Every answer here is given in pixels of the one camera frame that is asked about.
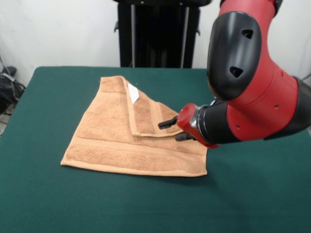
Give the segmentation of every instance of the black cable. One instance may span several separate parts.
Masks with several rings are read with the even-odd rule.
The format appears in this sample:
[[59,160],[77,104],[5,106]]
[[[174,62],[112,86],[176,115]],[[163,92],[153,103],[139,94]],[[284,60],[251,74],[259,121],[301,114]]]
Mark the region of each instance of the black cable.
[[305,81],[306,79],[308,79],[308,78],[310,78],[311,77],[311,74],[308,74],[306,77],[304,77],[303,79],[302,79],[302,81]]

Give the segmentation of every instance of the towel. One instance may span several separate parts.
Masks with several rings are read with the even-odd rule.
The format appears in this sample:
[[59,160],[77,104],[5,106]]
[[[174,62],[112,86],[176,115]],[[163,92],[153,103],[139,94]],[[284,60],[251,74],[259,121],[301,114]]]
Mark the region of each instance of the towel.
[[[135,102],[130,87],[136,91]],[[61,165],[132,175],[206,175],[206,147],[193,140],[175,141],[182,132],[176,125],[158,128],[158,123],[176,115],[124,77],[102,77]]]

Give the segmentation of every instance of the towel tag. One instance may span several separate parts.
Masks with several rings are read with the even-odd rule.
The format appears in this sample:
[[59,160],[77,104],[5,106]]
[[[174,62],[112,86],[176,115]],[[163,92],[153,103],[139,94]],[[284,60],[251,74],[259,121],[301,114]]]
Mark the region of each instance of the towel tag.
[[132,104],[134,104],[139,98],[138,89],[129,83],[128,84],[128,91],[130,93],[130,98],[131,98]]

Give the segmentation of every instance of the green tablecloth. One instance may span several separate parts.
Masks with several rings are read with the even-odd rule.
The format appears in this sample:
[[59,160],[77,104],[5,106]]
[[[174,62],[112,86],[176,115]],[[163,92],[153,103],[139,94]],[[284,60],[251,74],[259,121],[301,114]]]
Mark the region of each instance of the green tablecloth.
[[144,177],[60,166],[101,76],[179,111],[209,104],[203,69],[41,67],[0,139],[0,232],[311,231],[307,131],[210,150],[209,174]]

